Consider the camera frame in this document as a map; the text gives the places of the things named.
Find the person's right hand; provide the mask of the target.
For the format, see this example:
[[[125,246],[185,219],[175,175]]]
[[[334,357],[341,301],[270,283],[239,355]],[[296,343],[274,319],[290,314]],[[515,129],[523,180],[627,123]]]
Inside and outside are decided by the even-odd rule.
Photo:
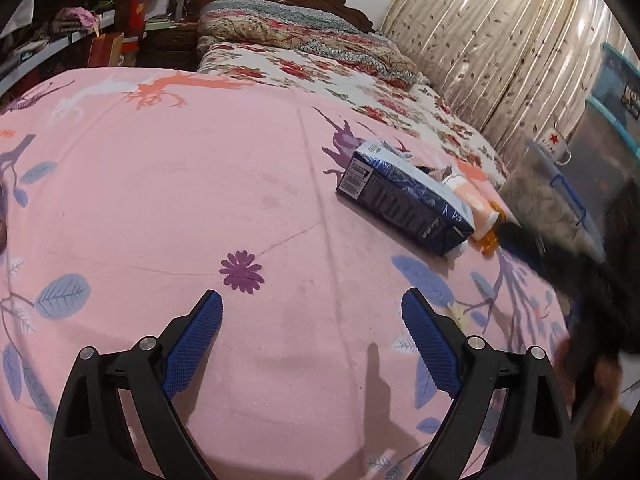
[[[553,367],[567,411],[570,413],[575,401],[575,384],[567,375],[564,364],[568,350],[570,350],[570,338],[565,338],[556,347]],[[584,411],[582,424],[574,431],[577,443],[600,438],[605,434],[615,413],[620,408],[622,381],[623,370],[619,362],[607,358],[602,358],[597,362],[593,371],[591,403]]]

